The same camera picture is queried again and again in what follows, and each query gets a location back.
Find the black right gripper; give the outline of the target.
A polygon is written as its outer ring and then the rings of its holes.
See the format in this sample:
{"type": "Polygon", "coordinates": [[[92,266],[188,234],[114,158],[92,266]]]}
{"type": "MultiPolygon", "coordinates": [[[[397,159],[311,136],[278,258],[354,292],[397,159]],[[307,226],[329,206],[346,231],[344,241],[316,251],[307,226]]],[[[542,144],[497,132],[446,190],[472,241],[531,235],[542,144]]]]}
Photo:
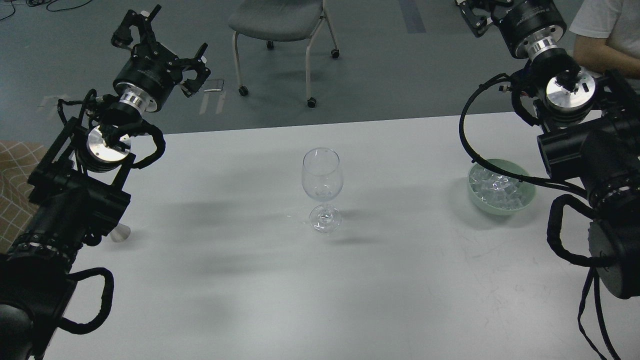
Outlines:
{"type": "Polygon", "coordinates": [[[475,38],[496,27],[514,59],[532,59],[534,43],[562,39],[567,23],[553,0],[455,0],[475,38]]]}

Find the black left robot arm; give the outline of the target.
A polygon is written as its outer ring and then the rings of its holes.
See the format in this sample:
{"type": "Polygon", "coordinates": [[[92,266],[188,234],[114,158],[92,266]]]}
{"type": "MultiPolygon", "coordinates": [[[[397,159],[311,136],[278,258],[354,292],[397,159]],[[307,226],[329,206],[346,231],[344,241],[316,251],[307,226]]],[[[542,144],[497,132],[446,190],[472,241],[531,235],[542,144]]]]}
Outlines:
{"type": "Polygon", "coordinates": [[[38,209],[1,256],[3,360],[41,360],[57,330],[85,335],[109,317],[114,276],[102,267],[73,272],[78,252],[117,228],[131,202],[130,171],[166,150],[144,114],[159,112],[175,87],[194,96],[211,74],[206,43],[181,58],[156,39],[161,9],[128,10],[112,34],[111,44],[130,52],[114,94],[90,89],[82,100],[58,100],[64,126],[27,181],[38,209]]]}

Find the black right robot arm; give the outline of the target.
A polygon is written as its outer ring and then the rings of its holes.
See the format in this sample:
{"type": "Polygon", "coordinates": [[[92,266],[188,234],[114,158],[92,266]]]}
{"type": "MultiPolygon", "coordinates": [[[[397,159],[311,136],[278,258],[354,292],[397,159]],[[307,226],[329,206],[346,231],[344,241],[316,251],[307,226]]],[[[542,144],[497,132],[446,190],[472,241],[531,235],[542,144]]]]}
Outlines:
{"type": "Polygon", "coordinates": [[[639,295],[639,96],[620,70],[592,76],[559,46],[567,25],[551,0],[457,0],[455,5],[476,37],[494,25],[510,55],[526,59],[521,70],[493,76],[473,92],[459,119],[461,145],[478,166],[564,191],[551,203],[546,241],[558,257],[588,268],[578,317],[593,292],[603,342],[618,360],[602,314],[601,285],[620,299],[639,295]],[[542,129],[537,145],[547,178],[501,168],[467,140],[471,104],[502,83],[517,116],[542,129]]]}

